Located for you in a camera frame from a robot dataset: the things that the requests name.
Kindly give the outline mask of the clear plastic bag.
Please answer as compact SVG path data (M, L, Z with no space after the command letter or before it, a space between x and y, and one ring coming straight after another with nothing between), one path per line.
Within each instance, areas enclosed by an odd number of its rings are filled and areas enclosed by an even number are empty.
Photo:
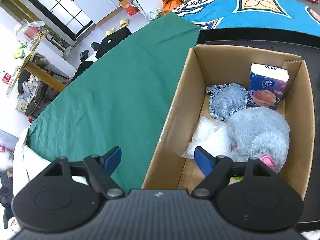
M181 157L195 159L195 148L197 146L202 147L214 157L218 155L231 157L231 143L226 124L223 121L202 116L197 123L191 142L181 154Z

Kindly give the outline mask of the grey fluffy plush toy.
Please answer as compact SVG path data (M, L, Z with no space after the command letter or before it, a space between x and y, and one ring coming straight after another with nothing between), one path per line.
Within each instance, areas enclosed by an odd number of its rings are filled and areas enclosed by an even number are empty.
M276 173L281 171L290 143L290 127L281 114L266 107L243 109L228 119L226 127L233 161L257 157Z

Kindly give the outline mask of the denim fabric pouch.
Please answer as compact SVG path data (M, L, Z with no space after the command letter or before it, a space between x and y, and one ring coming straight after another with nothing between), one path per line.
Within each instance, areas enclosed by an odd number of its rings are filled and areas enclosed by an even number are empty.
M248 90L237 83L212 85L206 88L210 95L209 113L212 118L227 122L237 111L246 109Z

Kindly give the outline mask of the blue tissue pack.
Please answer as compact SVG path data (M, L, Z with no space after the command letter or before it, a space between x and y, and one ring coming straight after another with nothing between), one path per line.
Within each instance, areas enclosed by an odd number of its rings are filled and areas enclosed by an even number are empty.
M267 107L277 110L283 99L289 72L265 64L251 64L248 107Z

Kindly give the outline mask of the green bed sheet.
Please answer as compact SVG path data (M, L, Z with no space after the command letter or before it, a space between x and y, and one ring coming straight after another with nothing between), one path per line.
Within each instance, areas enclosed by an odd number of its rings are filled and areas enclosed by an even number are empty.
M48 161L122 151L112 174L125 191L143 185L185 59L200 28L170 12L93 63L31 124L27 145Z

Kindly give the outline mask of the brown cardboard box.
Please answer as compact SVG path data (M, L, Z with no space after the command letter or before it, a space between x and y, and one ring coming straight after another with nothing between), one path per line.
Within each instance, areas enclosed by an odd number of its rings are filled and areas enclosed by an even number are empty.
M204 179L195 148L237 161L256 157L305 197L315 150L306 62L260 48L190 48L156 149L146 190L187 189Z

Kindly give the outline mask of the black slipper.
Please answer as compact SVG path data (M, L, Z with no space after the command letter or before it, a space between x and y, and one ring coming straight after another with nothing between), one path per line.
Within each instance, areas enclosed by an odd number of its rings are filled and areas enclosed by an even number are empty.
M88 53L89 53L88 50L84 50L80 53L80 61L81 62L84 62L88 59Z

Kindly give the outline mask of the black dice-pattern stool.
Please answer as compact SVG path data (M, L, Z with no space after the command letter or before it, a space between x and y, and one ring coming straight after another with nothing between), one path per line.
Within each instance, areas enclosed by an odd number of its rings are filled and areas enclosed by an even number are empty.
M112 48L118 45L121 41L129 37L131 34L132 34L131 31L127 27L123 27L115 31L111 35L108 35L102 40L95 57L97 59L101 58L103 55L105 55L108 51L110 51Z

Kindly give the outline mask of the yellow slipper left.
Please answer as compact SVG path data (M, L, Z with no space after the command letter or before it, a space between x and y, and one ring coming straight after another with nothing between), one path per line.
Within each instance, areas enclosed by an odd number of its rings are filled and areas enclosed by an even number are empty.
M115 31L116 31L115 28L112 28L112 29L108 30L108 31L105 33L105 37L110 36L110 35L113 34Z

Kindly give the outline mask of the yellow slipper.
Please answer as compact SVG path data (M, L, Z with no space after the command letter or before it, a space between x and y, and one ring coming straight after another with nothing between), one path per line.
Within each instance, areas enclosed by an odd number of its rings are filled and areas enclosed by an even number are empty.
M108 30L108 31L105 33L105 37L110 36L110 35L113 34L115 31L116 31L115 28L112 28L112 29Z
M123 19L123 20L121 20L121 21L119 22L119 27L120 27L120 29L121 29L121 28L127 27L128 24L129 24L129 19L128 19L128 18L125 18L125 19Z

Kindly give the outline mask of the yellow slipper right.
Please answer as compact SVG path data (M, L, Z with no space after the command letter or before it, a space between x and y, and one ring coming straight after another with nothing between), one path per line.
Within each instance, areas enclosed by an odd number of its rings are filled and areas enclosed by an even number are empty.
M127 27L128 24L129 24L129 19L128 19L128 18L125 18L125 19L123 19L123 20L121 20L121 21L119 22L119 27L120 27L120 29L121 29L121 28Z

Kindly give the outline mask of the large black tray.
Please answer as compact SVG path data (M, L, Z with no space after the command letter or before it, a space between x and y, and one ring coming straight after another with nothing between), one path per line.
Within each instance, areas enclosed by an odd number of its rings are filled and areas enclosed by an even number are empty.
M302 230L319 229L319 35L270 28L212 29L200 31L197 44L268 49L296 54L306 61L315 110L315 144L299 226ZM267 63L265 60L250 63L248 75L249 105L258 107L279 106L284 101L285 89L289 88L289 82L293 80L289 71L280 70L275 63Z

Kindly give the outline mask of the blue patterned blanket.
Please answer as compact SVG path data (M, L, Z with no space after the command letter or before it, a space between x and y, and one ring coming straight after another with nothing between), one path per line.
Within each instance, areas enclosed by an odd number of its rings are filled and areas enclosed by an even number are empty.
M204 30L271 28L319 35L319 14L295 0L191 0L173 12Z

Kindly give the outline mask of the orange gift bag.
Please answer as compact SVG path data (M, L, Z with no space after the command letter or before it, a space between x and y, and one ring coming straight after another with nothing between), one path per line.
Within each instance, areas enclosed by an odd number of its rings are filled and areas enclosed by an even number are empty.
M162 0L163 12L166 14L183 3L184 0Z

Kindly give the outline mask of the black-framed glass door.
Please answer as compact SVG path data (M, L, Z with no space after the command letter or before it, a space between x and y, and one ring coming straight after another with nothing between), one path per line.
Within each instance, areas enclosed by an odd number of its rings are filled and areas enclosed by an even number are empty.
M93 24L93 21L72 0L28 1L73 41Z

